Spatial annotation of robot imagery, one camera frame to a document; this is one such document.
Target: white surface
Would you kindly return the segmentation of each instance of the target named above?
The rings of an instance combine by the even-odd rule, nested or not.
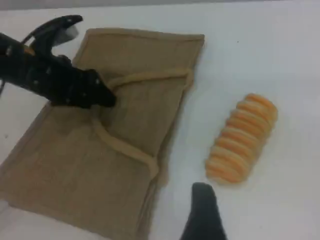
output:
[[[205,181],[203,161],[232,108],[260,93],[279,119],[248,181],[213,184],[230,240],[320,239],[320,2],[282,1],[0,12],[0,31],[22,39],[57,16],[81,14],[80,36],[57,49],[73,57],[88,28],[123,27],[205,34],[196,81],[185,102],[150,240],[178,240],[191,185]],[[0,100],[0,160],[44,99],[13,86]],[[49,218],[7,208],[1,240],[97,240]]]

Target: bread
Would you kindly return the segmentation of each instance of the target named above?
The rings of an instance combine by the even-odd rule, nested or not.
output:
[[[220,184],[247,179],[278,118],[276,106],[257,94],[239,101],[205,161],[206,176]]]

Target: toy bread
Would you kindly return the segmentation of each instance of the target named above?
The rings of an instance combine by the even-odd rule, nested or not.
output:
[[[251,93],[239,101],[205,161],[206,176],[221,184],[246,180],[277,118],[276,106],[263,96]]]

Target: burlap bag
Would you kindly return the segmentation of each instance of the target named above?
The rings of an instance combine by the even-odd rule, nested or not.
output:
[[[145,238],[152,170],[203,43],[203,35],[88,30],[74,64],[96,69],[116,106],[48,104],[1,166],[0,198],[114,240]]]

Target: black plastic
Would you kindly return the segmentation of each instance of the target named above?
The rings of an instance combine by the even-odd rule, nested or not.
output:
[[[0,79],[43,96],[55,106],[113,107],[116,97],[94,69],[78,69],[66,56],[51,53],[57,37],[80,21],[79,15],[58,17],[22,42],[0,33]],[[24,43],[31,37],[35,40],[28,47]]]
[[[213,188],[196,182],[192,186],[191,212],[180,240],[226,240]]]

